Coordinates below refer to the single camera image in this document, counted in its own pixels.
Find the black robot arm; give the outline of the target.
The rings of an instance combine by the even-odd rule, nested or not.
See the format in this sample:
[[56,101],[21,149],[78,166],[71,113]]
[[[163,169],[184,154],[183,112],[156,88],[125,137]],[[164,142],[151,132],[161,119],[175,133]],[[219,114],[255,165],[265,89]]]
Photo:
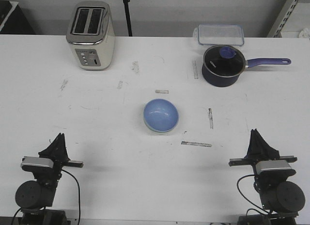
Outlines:
[[22,212],[20,225],[70,225],[64,210],[50,209],[62,173],[77,181],[64,167],[83,167],[83,162],[69,159],[65,135],[59,133],[54,141],[37,157],[24,156],[21,169],[33,174],[34,180],[21,184],[15,193],[15,202]]
[[229,166],[250,165],[253,169],[253,187],[259,194],[261,206],[254,205],[255,214],[246,213],[238,218],[239,225],[294,225],[299,211],[305,206],[302,189],[288,177],[296,174],[290,166],[295,156],[281,156],[253,129],[247,154],[240,159],[230,159]]

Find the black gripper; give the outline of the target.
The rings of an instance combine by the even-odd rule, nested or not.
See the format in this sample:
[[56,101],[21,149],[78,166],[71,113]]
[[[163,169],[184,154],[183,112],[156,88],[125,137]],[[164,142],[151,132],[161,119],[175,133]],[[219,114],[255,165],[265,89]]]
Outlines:
[[61,156],[61,161],[53,161],[52,169],[39,170],[33,172],[34,178],[43,186],[47,188],[56,188],[59,179],[62,177],[61,171],[63,167],[77,167],[82,168],[84,163],[82,161],[72,161],[69,159],[65,143],[64,133],[59,133],[54,141],[43,151],[39,152],[39,157],[49,158],[51,160],[58,160]]
[[[256,157],[266,160],[254,160]],[[296,174],[290,163],[297,161],[294,156],[280,156],[257,131],[250,133],[247,154],[241,159],[230,159],[229,166],[250,165],[253,169],[256,186],[276,186]]]

